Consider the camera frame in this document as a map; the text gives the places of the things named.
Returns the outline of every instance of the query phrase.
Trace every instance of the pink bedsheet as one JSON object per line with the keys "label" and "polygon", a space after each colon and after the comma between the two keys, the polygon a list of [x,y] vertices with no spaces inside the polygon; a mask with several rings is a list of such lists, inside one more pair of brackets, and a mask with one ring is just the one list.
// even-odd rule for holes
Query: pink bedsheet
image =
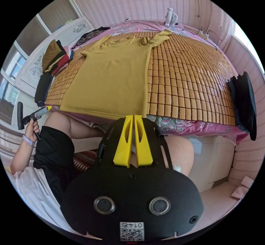
{"label": "pink bedsheet", "polygon": [[[178,24],[175,26],[165,26],[160,21],[126,21],[122,22],[117,25],[113,25],[110,29],[106,30],[105,32],[101,33],[97,37],[89,40],[88,42],[75,47],[73,47],[74,51],[77,49],[90,44],[100,38],[107,36],[107,35],[118,35],[124,33],[132,33],[132,32],[144,32],[144,31],[162,31],[164,29],[169,29],[175,34],[180,34],[183,36],[191,37],[195,40],[199,40],[204,42],[208,45],[215,47],[215,43],[211,40],[203,39],[198,35],[193,35],[190,31],[183,30],[184,26],[182,24]],[[53,106],[52,111],[60,110],[59,106]],[[104,123],[109,122],[111,123],[112,120],[109,119],[102,119],[90,115],[84,114],[76,114],[76,113],[68,113],[62,112],[66,115],[75,117],[77,119],[86,121],[86,122],[94,122],[94,123]],[[186,136],[186,135],[196,135],[196,136],[224,136],[231,140],[234,144],[240,143],[244,138],[248,136],[248,134],[239,130],[236,126],[231,125],[223,125],[223,124],[216,124],[216,123],[208,123],[203,121],[186,121],[180,119],[174,119],[170,117],[160,117],[154,115],[147,115],[147,118],[154,121],[165,134],[171,135],[178,135],[178,136]]]}

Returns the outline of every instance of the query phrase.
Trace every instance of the white fan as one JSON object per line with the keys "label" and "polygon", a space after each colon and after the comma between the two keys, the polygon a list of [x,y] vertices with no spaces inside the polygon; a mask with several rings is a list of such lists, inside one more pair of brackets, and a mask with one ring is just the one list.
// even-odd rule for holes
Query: white fan
{"label": "white fan", "polygon": [[166,18],[165,26],[175,25],[177,23],[177,15],[172,11],[173,11],[172,8],[168,8],[168,13],[165,16]]}

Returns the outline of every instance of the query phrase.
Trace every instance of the hand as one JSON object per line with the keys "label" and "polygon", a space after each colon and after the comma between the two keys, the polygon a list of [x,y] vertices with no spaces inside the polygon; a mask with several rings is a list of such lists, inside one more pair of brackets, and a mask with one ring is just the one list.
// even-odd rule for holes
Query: hand
{"label": "hand", "polygon": [[26,127],[26,130],[25,130],[25,136],[35,143],[37,140],[37,137],[34,134],[34,132],[36,133],[40,132],[38,121],[34,122],[33,119],[30,119],[30,122],[28,123],[28,126]]}

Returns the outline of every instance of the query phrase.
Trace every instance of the camera lens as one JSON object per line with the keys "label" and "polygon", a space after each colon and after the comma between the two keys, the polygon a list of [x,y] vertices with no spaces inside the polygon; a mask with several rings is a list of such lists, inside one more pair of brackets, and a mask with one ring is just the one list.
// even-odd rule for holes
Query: camera lens
{"label": "camera lens", "polygon": [[149,210],[156,216],[164,215],[170,209],[170,201],[165,197],[156,197],[149,204]]}
{"label": "camera lens", "polygon": [[95,210],[103,215],[108,215],[115,210],[113,200],[107,196],[100,196],[94,201]]}

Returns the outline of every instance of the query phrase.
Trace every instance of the white shirt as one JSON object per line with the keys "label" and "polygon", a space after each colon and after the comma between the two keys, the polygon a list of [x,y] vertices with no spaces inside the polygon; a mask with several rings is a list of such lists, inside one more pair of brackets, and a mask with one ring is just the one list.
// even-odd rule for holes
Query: white shirt
{"label": "white shirt", "polygon": [[81,235],[66,222],[42,169],[27,167],[23,172],[19,171],[14,175],[8,171],[6,173],[21,199],[32,211],[55,226]]}

